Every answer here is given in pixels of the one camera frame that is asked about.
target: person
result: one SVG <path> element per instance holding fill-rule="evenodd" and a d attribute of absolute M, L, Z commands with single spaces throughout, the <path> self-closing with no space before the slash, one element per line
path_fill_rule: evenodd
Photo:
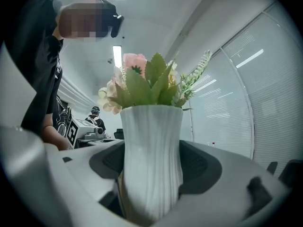
<path fill-rule="evenodd" d="M 62 78 L 59 52 L 63 39 L 102 38 L 110 28 L 111 36 L 116 37 L 122 21 L 116 7 L 107 0 L 82 0 L 65 7 L 57 0 L 28 0 L 24 4 L 4 38 L 11 58 L 36 91 L 22 128 L 59 150 L 68 149 L 68 140 L 53 127 Z"/>
<path fill-rule="evenodd" d="M 91 115 L 88 116 L 85 120 L 88 121 L 88 122 L 91 122 L 90 119 L 92 119 L 94 122 L 96 122 L 96 125 L 98 127 L 102 127 L 103 129 L 103 132 L 105 132 L 105 125 L 104 125 L 104 122 L 102 119 L 99 118 L 99 114 L 100 114 L 100 109 L 98 106 L 94 106 L 92 109 L 91 109 Z"/>

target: black cap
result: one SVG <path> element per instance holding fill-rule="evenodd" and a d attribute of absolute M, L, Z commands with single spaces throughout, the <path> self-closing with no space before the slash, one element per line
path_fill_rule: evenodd
<path fill-rule="evenodd" d="M 96 31 L 96 38 L 104 38 L 107 36 L 109 32 L 109 28 L 111 30 L 111 37 L 116 38 L 120 32 L 121 25 L 124 21 L 124 17 L 122 15 L 118 15 L 116 11 L 116 7 L 114 4 L 107 0 L 100 0 L 102 2 L 102 19 L 97 20 L 96 26 L 101 30 Z"/>
<path fill-rule="evenodd" d="M 94 106 L 94 107 L 92 108 L 92 110 L 94 110 L 94 109 L 100 111 L 100 109 L 99 109 L 98 106 Z"/>

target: white flower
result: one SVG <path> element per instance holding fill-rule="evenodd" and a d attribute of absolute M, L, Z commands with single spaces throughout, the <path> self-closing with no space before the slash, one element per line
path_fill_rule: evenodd
<path fill-rule="evenodd" d="M 122 72 L 123 68 L 118 68 L 117 66 L 115 66 L 114 68 L 114 82 L 116 82 L 120 87 L 124 87 L 124 79 L 123 79 L 123 72 Z"/>
<path fill-rule="evenodd" d="M 172 64 L 171 69 L 175 70 L 177 68 L 177 63 L 175 63 L 175 61 L 171 60 L 169 63 L 167 63 L 167 67 L 170 66 Z"/>
<path fill-rule="evenodd" d="M 117 91 L 114 80 L 110 80 L 107 83 L 107 87 L 103 87 L 99 90 L 98 104 L 101 108 L 106 112 L 113 112 L 113 114 L 117 114 L 121 111 L 122 107 L 116 102 L 111 101 L 108 97 L 116 97 Z"/>
<path fill-rule="evenodd" d="M 170 76 L 176 77 L 176 76 L 178 75 L 178 72 L 177 72 L 176 70 L 171 70 L 171 71 L 169 72 L 169 75 L 170 75 Z"/>
<path fill-rule="evenodd" d="M 177 86 L 176 94 L 172 97 L 171 105 L 176 106 L 177 102 L 180 101 L 182 89 Z"/>

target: ribbed vase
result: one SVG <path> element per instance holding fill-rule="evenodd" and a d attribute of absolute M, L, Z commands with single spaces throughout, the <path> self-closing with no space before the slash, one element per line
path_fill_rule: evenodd
<path fill-rule="evenodd" d="M 121 111 L 125 138 L 123 206 L 126 218 L 148 226 L 178 201 L 183 183 L 179 138 L 183 111 L 142 105 Z"/>

